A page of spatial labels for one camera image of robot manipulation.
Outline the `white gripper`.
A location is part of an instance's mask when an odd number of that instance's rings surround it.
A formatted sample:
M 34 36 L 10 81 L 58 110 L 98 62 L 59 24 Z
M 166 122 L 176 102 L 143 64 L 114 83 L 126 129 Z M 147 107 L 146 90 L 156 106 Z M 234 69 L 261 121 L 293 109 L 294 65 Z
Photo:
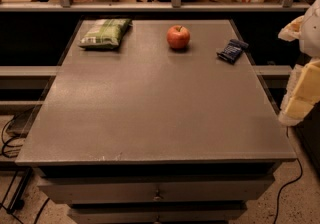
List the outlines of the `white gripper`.
M 288 23 L 278 38 L 292 42 L 299 40 L 300 51 L 310 57 L 320 57 L 320 0 L 308 8 L 304 16 Z M 296 64 L 291 71 L 286 94 L 278 119 L 285 126 L 301 122 L 320 102 L 320 60 L 311 60 L 304 66 Z

